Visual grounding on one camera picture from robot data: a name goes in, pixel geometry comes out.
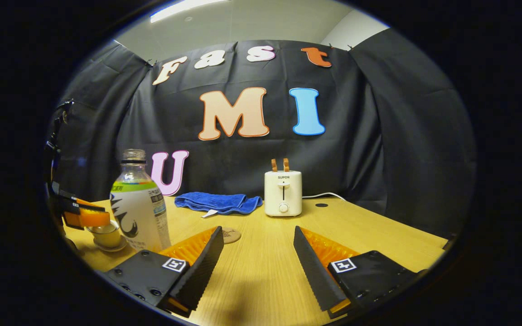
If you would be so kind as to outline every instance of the white wall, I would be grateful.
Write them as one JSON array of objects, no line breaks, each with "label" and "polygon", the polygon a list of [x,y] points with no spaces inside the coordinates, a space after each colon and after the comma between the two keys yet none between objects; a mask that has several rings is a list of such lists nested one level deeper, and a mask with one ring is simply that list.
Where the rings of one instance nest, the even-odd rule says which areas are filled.
[{"label": "white wall", "polygon": [[381,21],[358,10],[352,10],[329,32],[321,44],[349,50],[365,39],[389,28]]}]

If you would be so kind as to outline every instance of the saucer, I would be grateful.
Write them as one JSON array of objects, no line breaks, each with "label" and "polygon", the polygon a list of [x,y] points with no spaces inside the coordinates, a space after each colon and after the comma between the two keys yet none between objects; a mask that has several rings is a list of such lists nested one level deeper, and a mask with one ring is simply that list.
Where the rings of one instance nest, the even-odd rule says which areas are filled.
[{"label": "saucer", "polygon": [[108,252],[116,252],[116,251],[120,251],[122,249],[124,249],[124,247],[128,244],[128,241],[126,241],[126,238],[125,237],[122,237],[120,236],[120,243],[117,245],[117,246],[114,246],[112,248],[108,248],[107,246],[103,246],[103,245],[100,245],[96,239],[94,239],[94,244],[104,250],[104,251],[108,251]]}]

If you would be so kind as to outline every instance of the ceiling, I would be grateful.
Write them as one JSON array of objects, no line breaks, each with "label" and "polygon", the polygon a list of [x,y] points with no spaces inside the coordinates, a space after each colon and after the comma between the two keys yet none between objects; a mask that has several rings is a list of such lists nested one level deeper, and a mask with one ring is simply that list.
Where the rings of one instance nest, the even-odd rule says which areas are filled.
[{"label": "ceiling", "polygon": [[230,0],[155,23],[146,16],[116,41],[151,62],[187,50],[252,39],[321,43],[352,10],[333,0]]}]

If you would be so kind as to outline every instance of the toaster knob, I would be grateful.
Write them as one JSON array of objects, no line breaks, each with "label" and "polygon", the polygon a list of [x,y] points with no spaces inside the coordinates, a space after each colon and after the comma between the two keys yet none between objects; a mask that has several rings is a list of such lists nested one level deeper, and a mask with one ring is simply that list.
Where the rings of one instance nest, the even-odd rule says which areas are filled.
[{"label": "toaster knob", "polygon": [[279,204],[279,211],[282,212],[282,213],[285,213],[286,211],[288,211],[288,209],[290,208],[289,205],[287,205],[286,203],[282,202],[281,204]]}]

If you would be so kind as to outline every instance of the white cable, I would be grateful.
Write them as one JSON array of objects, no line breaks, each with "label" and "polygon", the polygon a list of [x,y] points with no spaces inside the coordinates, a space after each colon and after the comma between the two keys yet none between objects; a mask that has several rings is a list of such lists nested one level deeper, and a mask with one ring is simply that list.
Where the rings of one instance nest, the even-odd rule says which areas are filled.
[{"label": "white cable", "polygon": [[319,196],[323,196],[323,195],[334,195],[337,198],[345,201],[345,199],[343,199],[341,196],[334,194],[333,192],[324,192],[323,194],[318,194],[318,195],[314,195],[314,196],[302,196],[301,198],[314,198],[314,197],[319,197]]}]

